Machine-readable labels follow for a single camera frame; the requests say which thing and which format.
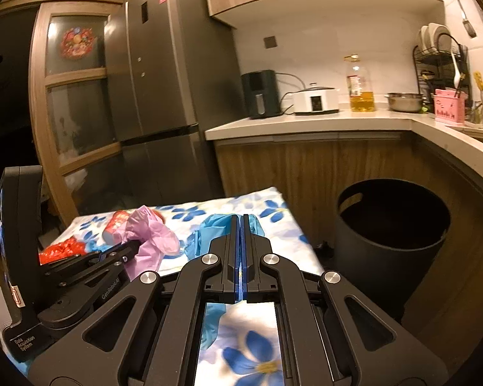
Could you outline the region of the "red crumpled wrapper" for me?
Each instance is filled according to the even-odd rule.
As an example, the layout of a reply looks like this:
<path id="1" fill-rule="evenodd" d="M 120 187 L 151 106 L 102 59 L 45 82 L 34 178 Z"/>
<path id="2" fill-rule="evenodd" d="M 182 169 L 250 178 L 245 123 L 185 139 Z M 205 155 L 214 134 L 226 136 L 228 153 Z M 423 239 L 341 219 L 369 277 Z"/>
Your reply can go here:
<path id="1" fill-rule="evenodd" d="M 41 265 L 57 262 L 75 255 L 85 255 L 85 243 L 78 241 L 74 236 L 46 247 L 38 254 Z"/>

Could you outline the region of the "black round trash bin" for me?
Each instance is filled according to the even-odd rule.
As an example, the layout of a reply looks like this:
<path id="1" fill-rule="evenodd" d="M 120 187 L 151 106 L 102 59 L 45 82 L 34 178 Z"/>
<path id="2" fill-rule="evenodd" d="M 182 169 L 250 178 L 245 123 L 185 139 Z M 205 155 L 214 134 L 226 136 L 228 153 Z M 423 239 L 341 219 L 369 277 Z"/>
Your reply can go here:
<path id="1" fill-rule="evenodd" d="M 337 198 L 333 267 L 396 322 L 446 241 L 451 214 L 426 187 L 367 179 Z"/>

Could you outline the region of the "white rice cooker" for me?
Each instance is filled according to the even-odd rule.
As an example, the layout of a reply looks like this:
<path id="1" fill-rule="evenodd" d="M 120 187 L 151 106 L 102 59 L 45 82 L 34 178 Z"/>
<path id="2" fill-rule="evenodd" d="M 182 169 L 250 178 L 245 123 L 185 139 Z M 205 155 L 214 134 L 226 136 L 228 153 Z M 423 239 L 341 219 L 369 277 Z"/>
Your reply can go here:
<path id="1" fill-rule="evenodd" d="M 292 94 L 295 115 L 317 115 L 339 112 L 338 89 L 310 86 Z"/>

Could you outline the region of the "black air fryer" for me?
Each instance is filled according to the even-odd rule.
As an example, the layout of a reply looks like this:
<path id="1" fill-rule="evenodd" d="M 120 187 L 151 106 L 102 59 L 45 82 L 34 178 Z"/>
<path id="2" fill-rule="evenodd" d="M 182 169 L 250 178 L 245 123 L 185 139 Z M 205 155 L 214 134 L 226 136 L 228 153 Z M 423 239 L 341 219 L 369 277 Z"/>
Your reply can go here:
<path id="1" fill-rule="evenodd" d="M 248 72 L 241 75 L 241 82 L 250 119 L 266 119 L 282 114 L 275 71 Z"/>

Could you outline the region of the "blue plastic glove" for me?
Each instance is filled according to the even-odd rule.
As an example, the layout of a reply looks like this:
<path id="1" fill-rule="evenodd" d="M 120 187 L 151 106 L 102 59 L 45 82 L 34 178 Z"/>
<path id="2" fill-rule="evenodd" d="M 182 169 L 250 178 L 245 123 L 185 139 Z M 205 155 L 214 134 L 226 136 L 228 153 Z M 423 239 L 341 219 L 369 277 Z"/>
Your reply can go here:
<path id="1" fill-rule="evenodd" d="M 233 217 L 236 217 L 239 222 L 242 222 L 242 216 L 240 214 L 209 215 L 206 220 L 192 230 L 185 241 L 179 242 L 179 252 L 183 253 L 189 260 L 209 253 L 211 241 L 230 234 L 231 220 Z"/>

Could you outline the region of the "dark grey refrigerator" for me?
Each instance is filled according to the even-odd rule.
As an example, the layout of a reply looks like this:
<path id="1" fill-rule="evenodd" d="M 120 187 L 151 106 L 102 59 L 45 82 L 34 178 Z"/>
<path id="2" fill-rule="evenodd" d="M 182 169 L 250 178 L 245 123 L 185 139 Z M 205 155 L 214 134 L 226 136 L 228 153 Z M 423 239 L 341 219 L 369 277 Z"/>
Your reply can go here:
<path id="1" fill-rule="evenodd" d="M 242 119 L 232 29 L 207 0 L 125 0 L 104 30 L 110 110 L 134 197 L 148 206 L 222 197 L 208 130 Z"/>

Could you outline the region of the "white ladle spoon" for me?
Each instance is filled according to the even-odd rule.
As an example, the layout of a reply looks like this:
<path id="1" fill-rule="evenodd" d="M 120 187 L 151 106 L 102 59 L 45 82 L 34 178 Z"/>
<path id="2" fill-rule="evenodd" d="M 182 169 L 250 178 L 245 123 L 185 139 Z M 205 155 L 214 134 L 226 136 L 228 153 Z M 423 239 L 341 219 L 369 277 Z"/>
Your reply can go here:
<path id="1" fill-rule="evenodd" d="M 455 56 L 455 53 L 453 51 L 450 52 L 452 62 L 453 62 L 453 67 L 454 67 L 454 78 L 453 78 L 453 84 L 455 90 L 458 90 L 460 87 L 460 82 L 461 82 L 461 73 L 459 69 L 459 65 Z"/>

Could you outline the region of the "red round door decoration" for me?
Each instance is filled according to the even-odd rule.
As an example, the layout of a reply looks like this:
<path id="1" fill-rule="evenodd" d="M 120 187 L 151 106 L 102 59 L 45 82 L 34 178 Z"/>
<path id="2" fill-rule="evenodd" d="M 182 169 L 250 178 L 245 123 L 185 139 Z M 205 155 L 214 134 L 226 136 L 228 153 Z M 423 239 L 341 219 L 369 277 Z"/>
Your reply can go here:
<path id="1" fill-rule="evenodd" d="M 95 40 L 96 37 L 91 28 L 70 28 L 62 36 L 60 54 L 64 59 L 82 59 L 90 54 Z"/>

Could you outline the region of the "pink utensil holder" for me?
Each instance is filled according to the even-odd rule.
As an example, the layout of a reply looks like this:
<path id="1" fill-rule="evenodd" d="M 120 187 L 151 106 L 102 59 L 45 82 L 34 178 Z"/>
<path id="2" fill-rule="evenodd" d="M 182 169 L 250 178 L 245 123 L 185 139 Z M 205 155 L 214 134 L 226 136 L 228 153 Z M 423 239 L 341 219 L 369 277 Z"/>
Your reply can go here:
<path id="1" fill-rule="evenodd" d="M 464 124 L 465 101 L 468 95 L 455 89 L 436 89 L 434 93 L 435 119 L 449 124 Z"/>

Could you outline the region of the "cooking oil bottle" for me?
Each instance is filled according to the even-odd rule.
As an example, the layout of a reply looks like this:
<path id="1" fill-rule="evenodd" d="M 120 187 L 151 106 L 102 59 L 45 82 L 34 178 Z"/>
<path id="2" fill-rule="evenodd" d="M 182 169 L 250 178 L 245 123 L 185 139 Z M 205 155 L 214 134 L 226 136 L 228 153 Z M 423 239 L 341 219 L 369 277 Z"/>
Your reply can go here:
<path id="1" fill-rule="evenodd" d="M 344 61 L 347 67 L 346 83 L 351 110 L 356 113 L 374 112 L 374 90 L 366 67 L 358 54 L 345 56 Z"/>

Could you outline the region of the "red paper cup right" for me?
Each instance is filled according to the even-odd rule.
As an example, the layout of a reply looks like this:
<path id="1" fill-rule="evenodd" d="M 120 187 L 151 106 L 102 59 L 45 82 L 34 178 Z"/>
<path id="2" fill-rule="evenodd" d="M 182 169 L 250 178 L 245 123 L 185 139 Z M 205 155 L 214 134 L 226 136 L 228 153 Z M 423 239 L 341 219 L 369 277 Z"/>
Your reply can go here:
<path id="1" fill-rule="evenodd" d="M 117 245 L 122 242 L 125 226 L 130 213 L 125 210 L 116 211 L 108 221 L 102 237 L 107 245 Z"/>

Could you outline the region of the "wooden glass door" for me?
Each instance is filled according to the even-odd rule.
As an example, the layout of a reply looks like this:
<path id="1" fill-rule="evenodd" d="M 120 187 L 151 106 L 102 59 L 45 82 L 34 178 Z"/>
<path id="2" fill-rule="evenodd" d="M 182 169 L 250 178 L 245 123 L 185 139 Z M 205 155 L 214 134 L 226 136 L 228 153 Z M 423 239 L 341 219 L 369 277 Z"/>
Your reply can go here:
<path id="1" fill-rule="evenodd" d="M 50 199 L 64 225 L 77 216 L 131 205 L 125 161 L 112 123 L 105 61 L 107 23 L 117 5 L 43 3 L 29 55 L 31 125 Z M 64 59 L 60 44 L 73 27 L 96 40 L 82 59 Z"/>

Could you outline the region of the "hanging metal spatula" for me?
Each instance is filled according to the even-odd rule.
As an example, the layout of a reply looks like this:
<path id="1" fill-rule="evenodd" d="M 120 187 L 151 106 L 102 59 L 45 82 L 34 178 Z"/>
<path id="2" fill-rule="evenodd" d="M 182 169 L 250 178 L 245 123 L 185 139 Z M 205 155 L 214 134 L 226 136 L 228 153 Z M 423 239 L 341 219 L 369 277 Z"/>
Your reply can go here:
<path id="1" fill-rule="evenodd" d="M 477 37 L 476 30 L 474 29 L 473 25 L 471 24 L 470 20 L 468 19 L 467 14 L 465 12 L 465 9 L 462 6 L 461 0 L 456 0 L 456 1 L 458 2 L 458 5 L 460 7 L 462 24 L 464 26 L 465 31 L 467 32 L 467 35 L 470 38 L 476 38 Z"/>

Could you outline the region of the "wooden lower cabinets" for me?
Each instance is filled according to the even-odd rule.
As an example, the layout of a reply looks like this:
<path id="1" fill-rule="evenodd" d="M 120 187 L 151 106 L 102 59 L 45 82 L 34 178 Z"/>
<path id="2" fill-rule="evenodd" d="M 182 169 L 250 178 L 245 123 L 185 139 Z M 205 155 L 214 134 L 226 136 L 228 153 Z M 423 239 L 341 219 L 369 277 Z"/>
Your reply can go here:
<path id="1" fill-rule="evenodd" d="M 471 166 L 410 131 L 276 135 L 215 148 L 227 195 L 276 187 L 312 244 L 333 241 L 336 199 L 357 181 L 406 179 L 439 195 L 449 235 L 403 322 L 450 373 L 459 370 L 483 338 L 483 177 Z"/>

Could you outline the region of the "pink plastic bag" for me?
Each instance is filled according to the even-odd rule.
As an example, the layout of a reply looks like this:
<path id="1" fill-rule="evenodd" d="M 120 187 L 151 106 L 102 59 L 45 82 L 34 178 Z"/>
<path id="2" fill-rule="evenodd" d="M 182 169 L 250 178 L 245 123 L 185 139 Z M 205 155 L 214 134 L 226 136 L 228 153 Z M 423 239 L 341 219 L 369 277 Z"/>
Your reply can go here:
<path id="1" fill-rule="evenodd" d="M 140 241 L 134 258 L 126 265 L 126 273 L 134 280 L 144 271 L 158 271 L 165 256 L 180 255 L 179 239 L 164 220 L 147 206 L 134 210 L 114 233 L 116 243 Z"/>

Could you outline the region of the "blue floral tablecloth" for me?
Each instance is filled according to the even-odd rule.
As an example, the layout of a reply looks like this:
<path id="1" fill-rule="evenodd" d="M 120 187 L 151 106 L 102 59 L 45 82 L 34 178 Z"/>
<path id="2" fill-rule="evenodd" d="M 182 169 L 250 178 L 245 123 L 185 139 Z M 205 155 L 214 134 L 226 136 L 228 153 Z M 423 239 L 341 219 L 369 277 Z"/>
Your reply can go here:
<path id="1" fill-rule="evenodd" d="M 190 385 L 194 382 L 208 303 L 237 299 L 276 305 L 279 343 L 250 335 L 251 357 L 228 349 L 242 382 L 313 385 L 329 378 L 310 306 L 318 278 L 275 254 L 232 218 L 228 234 L 175 274 L 146 271 L 129 280 L 125 263 L 137 241 L 70 278 L 40 312 L 49 342 L 28 372 L 33 385 Z"/>

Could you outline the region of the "white plates in rack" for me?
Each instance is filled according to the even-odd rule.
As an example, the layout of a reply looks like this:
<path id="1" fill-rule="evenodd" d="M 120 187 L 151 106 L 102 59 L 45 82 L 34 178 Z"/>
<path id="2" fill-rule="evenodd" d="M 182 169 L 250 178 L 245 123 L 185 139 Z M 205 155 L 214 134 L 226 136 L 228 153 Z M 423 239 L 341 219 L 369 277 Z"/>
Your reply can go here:
<path id="1" fill-rule="evenodd" d="M 440 23 L 422 25 L 418 33 L 418 46 L 420 51 L 428 53 L 450 51 L 452 47 L 451 32 Z"/>

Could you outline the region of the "brown wall socket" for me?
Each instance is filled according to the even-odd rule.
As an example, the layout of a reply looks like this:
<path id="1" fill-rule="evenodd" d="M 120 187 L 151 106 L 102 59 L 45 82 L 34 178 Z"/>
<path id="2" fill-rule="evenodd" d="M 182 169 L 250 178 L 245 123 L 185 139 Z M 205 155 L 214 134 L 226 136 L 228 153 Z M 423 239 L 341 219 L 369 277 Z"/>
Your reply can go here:
<path id="1" fill-rule="evenodd" d="M 275 36 L 270 36 L 270 37 L 265 37 L 263 39 L 264 47 L 266 49 L 273 49 L 276 48 L 277 42 L 276 42 L 276 37 Z"/>

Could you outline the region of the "steel mixing bowl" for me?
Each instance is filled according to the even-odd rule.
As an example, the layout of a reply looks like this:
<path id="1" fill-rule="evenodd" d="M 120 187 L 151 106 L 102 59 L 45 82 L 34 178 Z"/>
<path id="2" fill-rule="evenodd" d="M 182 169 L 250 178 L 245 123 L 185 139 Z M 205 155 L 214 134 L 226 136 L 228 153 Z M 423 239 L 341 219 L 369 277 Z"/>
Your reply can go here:
<path id="1" fill-rule="evenodd" d="M 419 93 L 389 92 L 385 97 L 392 111 L 419 113 L 422 110 L 423 97 Z"/>

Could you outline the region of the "black dish rack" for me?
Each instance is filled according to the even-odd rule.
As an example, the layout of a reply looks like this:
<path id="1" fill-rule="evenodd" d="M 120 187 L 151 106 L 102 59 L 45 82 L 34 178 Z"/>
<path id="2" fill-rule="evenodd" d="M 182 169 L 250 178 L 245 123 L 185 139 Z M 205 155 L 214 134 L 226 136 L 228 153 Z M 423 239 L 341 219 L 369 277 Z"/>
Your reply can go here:
<path id="1" fill-rule="evenodd" d="M 423 107 L 428 113 L 434 113 L 434 93 L 436 89 L 455 89 L 453 84 L 454 67 L 450 52 L 455 53 L 461 82 L 458 91 L 468 95 L 465 107 L 471 107 L 472 86 L 470 83 L 468 48 L 452 37 L 450 51 L 428 53 L 420 51 L 418 44 L 413 47 L 413 66 L 417 79 L 417 89 L 423 97 Z"/>

